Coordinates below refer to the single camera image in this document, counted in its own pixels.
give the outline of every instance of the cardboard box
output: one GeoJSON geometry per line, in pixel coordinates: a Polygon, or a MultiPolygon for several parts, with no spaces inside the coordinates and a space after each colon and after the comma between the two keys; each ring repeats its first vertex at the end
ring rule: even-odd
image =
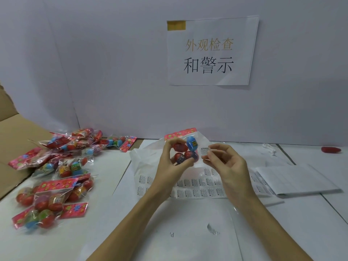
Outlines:
{"type": "Polygon", "coordinates": [[[23,118],[17,112],[11,98],[0,85],[0,200],[27,179],[33,171],[17,171],[7,163],[36,147],[28,140],[40,141],[50,138],[49,131],[23,118]]]}

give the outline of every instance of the forearm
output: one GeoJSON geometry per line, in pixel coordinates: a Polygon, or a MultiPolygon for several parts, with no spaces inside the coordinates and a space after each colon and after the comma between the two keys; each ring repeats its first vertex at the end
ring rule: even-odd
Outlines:
{"type": "Polygon", "coordinates": [[[312,261],[258,198],[247,203],[241,212],[273,261],[312,261]]]}
{"type": "Polygon", "coordinates": [[[161,200],[149,190],[87,261],[128,261],[161,200]]]}

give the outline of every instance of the hand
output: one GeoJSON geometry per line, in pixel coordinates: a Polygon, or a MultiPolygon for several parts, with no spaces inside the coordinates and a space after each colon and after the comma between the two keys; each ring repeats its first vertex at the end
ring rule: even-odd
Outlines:
{"type": "Polygon", "coordinates": [[[179,165],[173,165],[175,161],[174,158],[170,158],[170,151],[172,145],[176,143],[185,144],[186,141],[178,137],[167,140],[163,147],[154,182],[149,188],[152,192],[159,194],[161,203],[170,196],[173,186],[178,182],[184,171],[194,165],[193,158],[189,158],[179,165]]]}
{"type": "Polygon", "coordinates": [[[251,185],[248,166],[230,145],[213,144],[203,162],[214,168],[221,177],[223,187],[230,202],[241,208],[257,198],[251,185]]]}

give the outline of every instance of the yellow tape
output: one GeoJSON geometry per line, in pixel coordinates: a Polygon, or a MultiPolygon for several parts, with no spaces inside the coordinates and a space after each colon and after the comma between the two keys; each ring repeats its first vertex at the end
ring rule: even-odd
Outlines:
{"type": "Polygon", "coordinates": [[[168,31],[186,30],[186,21],[167,21],[168,31]]]}

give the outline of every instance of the left hand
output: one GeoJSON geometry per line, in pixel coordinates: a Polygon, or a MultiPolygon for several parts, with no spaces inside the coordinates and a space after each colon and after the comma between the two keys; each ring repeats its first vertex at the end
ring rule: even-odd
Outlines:
{"type": "Polygon", "coordinates": [[[161,158],[159,160],[154,182],[147,191],[149,192],[151,190],[152,192],[158,194],[161,203],[170,196],[174,185],[176,184],[176,182],[178,182],[184,171],[194,165],[193,158],[189,158],[179,165],[173,165],[175,161],[170,158],[170,151],[172,145],[176,143],[185,144],[186,141],[178,137],[166,141],[163,147],[161,158]]]}

